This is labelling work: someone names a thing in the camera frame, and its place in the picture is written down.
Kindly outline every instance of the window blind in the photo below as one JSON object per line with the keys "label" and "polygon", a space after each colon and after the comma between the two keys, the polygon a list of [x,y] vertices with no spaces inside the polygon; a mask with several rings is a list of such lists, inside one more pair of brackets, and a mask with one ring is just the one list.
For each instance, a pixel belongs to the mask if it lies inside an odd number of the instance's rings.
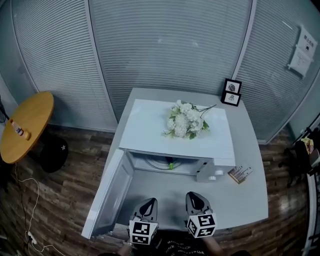
{"label": "window blind", "polygon": [[5,1],[0,7],[0,35],[0,73],[15,101],[21,104],[36,89],[19,52],[10,1]]}
{"label": "window blind", "polygon": [[287,64],[300,35],[299,25],[320,42],[320,13],[311,1],[258,0],[249,42],[236,79],[257,139],[268,142],[286,123],[320,68],[320,47],[305,79]]}
{"label": "window blind", "polygon": [[114,131],[117,121],[96,64],[84,0],[14,0],[22,56],[39,91],[55,96],[55,123]]}
{"label": "window blind", "polygon": [[133,87],[220,94],[251,0],[89,0],[94,39],[119,119]]}

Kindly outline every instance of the table leg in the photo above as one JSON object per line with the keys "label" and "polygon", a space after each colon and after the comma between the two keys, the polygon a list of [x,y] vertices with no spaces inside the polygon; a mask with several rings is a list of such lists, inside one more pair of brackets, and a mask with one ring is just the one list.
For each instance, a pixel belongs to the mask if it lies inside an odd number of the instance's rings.
{"label": "table leg", "polygon": [[33,160],[33,161],[35,161],[36,163],[38,163],[38,164],[40,164],[40,157],[39,156],[37,156],[37,154],[35,153],[35,152],[33,152],[33,151],[29,151],[28,153],[27,153],[27,155]]}
{"label": "table leg", "polygon": [[44,147],[40,154],[40,164],[47,173],[53,173],[61,169],[68,157],[68,144],[60,138],[44,131],[40,137]]}

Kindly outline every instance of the green leaf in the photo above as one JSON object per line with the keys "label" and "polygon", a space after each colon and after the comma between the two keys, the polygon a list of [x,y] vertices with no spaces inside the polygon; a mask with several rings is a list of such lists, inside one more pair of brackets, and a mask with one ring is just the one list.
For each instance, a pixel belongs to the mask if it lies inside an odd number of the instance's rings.
{"label": "green leaf", "polygon": [[175,108],[175,109],[173,109],[172,112],[171,112],[171,115],[172,115],[172,116],[177,116],[177,115],[179,115],[179,114],[181,114],[180,108]]}
{"label": "green leaf", "polygon": [[168,132],[163,131],[162,134],[163,134],[164,136],[167,136],[167,135],[172,135],[172,133],[174,133],[174,132],[175,132],[175,130],[169,130]]}
{"label": "green leaf", "polygon": [[196,137],[197,135],[195,133],[191,133],[189,139],[192,140]]}
{"label": "green leaf", "polygon": [[196,105],[193,105],[193,104],[192,104],[192,109],[195,110],[195,111],[199,111],[199,110],[197,109]]}
{"label": "green leaf", "polygon": [[205,120],[203,120],[203,129],[207,130],[209,128],[209,124]]}

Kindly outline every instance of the black picture frame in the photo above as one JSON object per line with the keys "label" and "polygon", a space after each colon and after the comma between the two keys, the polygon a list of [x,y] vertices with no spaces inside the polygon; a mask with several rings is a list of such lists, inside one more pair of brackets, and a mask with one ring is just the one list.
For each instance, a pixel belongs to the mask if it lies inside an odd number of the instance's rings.
{"label": "black picture frame", "polygon": [[[231,94],[231,95],[238,96],[238,100],[237,100],[236,104],[233,104],[233,103],[231,103],[231,102],[225,101],[225,99],[226,99],[226,97],[227,97],[227,94]],[[239,102],[240,102],[240,99],[241,99],[241,94],[240,94],[240,93],[234,93],[234,92],[227,91],[227,90],[223,91],[223,94],[222,94],[222,96],[221,96],[221,102],[222,102],[223,104],[228,104],[228,105],[235,106],[235,107],[238,107]]]}
{"label": "black picture frame", "polygon": [[[238,90],[237,91],[229,91],[229,90],[227,90],[227,83],[228,82],[239,84]],[[234,94],[239,94],[240,93],[240,89],[241,89],[241,85],[242,85],[241,81],[231,80],[231,79],[226,78],[225,81],[224,81],[223,92],[231,92],[231,93],[234,93]]]}

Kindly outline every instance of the white cable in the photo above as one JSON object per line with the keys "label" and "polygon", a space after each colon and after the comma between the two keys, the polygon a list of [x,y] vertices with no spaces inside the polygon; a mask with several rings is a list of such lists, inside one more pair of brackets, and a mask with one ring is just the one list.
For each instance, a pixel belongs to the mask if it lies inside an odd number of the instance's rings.
{"label": "white cable", "polygon": [[59,251],[56,247],[54,247],[52,244],[49,244],[49,245],[44,246],[42,250],[36,249],[33,244],[31,244],[31,246],[32,246],[33,249],[35,249],[37,252],[41,253],[41,255],[43,255],[42,252],[45,250],[46,247],[52,246],[54,249],[57,250],[57,252],[59,252],[59,253],[62,254],[63,256],[66,256],[66,255],[64,255],[61,251]]}
{"label": "white cable", "polygon": [[[26,181],[29,181],[29,180],[34,180],[35,183],[36,183],[36,185],[37,185],[37,187],[38,187],[38,191],[37,191],[38,196],[37,196],[37,198],[36,198],[36,202],[35,202],[35,205],[34,205],[33,210],[32,210],[32,215],[31,215],[31,219],[30,219],[29,229],[28,229],[28,231],[25,231],[25,232],[24,232],[24,236],[25,236],[25,238],[26,238],[26,242],[28,243],[28,251],[29,251],[29,254],[31,255],[31,253],[30,253],[30,243],[29,243],[29,239],[28,239],[28,237],[27,237],[27,233],[28,233],[28,235],[29,235],[30,228],[31,228],[31,221],[32,221],[32,219],[33,219],[33,217],[34,217],[35,209],[36,209],[36,206],[37,206],[38,200],[39,200],[39,194],[40,194],[39,183],[38,183],[34,178],[26,178],[26,179],[24,179],[24,180],[18,179],[18,176],[17,176],[17,164],[15,164],[15,177],[16,177],[16,179],[17,179],[18,182],[26,182]],[[37,252],[39,252],[42,256],[43,256],[42,252],[45,250],[45,248],[46,248],[46,247],[50,247],[50,246],[52,246],[54,249],[56,249],[56,251],[57,251],[58,253],[60,253],[61,255],[66,256],[66,255],[64,255],[61,251],[59,251],[56,247],[54,247],[52,244],[49,244],[49,245],[44,246],[41,251],[38,250],[38,249],[36,249],[36,248],[34,247],[34,245],[33,245],[32,242],[31,242],[31,246],[32,246],[33,249],[35,249]]]}
{"label": "white cable", "polygon": [[40,193],[40,191],[39,191],[39,183],[34,178],[26,178],[24,180],[18,179],[18,176],[17,176],[17,164],[15,164],[15,177],[19,182],[26,182],[26,181],[29,181],[29,180],[34,180],[36,185],[37,185],[37,187],[38,187],[38,196],[36,198],[36,202],[35,202],[35,205],[34,205],[33,210],[32,210],[32,215],[31,215],[31,219],[30,219],[30,225],[29,225],[29,229],[28,229],[28,233],[29,233],[30,228],[31,228],[31,221],[32,221],[32,219],[34,217],[35,209],[36,209],[36,206],[37,206],[38,200],[39,200],[39,193]]}

